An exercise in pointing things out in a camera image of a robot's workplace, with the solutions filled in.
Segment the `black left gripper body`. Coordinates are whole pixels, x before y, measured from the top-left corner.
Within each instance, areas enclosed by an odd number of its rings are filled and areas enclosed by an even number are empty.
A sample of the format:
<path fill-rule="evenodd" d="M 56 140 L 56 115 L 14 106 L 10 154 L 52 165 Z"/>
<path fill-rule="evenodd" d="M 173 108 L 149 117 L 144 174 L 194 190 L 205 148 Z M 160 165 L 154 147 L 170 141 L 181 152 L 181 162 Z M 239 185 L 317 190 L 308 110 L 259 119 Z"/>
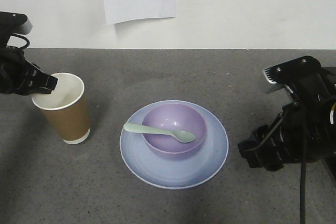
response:
<path fill-rule="evenodd" d="M 25 95 L 25 66 L 28 62 L 24 57 L 24 49 L 30 45 L 25 35 L 13 33 L 16 26 L 17 13 L 1 12 L 1 93 Z M 11 37 L 24 40 L 21 46 L 9 46 Z"/>

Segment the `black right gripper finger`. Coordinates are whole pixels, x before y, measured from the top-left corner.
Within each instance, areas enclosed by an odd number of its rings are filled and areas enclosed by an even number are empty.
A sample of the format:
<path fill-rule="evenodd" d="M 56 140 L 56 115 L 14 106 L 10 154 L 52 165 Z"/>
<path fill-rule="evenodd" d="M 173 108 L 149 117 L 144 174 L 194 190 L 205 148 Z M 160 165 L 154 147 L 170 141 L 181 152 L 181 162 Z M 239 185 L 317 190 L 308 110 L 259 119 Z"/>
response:
<path fill-rule="evenodd" d="M 250 168 L 264 168 L 267 171 L 278 171 L 284 167 L 277 147 L 268 139 L 259 146 L 269 132 L 269 127 L 263 125 L 252 131 L 251 136 L 238 143 L 238 150 Z"/>

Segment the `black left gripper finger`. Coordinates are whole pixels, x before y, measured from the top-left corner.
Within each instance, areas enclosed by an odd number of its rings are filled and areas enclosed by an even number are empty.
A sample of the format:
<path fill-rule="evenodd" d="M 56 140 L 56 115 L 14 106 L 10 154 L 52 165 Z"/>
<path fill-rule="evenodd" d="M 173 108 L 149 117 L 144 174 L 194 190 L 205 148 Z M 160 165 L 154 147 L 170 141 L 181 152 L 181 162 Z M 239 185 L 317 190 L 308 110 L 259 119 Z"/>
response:
<path fill-rule="evenodd" d="M 42 72 L 30 62 L 26 63 L 25 68 L 25 95 L 51 94 L 55 90 L 58 78 Z"/>

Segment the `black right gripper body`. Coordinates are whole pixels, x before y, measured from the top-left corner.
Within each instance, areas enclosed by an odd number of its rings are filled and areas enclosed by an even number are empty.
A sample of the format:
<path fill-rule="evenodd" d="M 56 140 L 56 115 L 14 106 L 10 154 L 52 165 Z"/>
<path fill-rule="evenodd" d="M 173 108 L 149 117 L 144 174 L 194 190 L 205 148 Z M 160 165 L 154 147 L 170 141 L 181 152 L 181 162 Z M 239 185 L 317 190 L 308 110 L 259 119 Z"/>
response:
<path fill-rule="evenodd" d="M 262 127 L 262 163 L 314 162 L 335 155 L 335 73 L 303 56 L 263 70 L 270 92 L 285 89 L 291 103 Z"/>

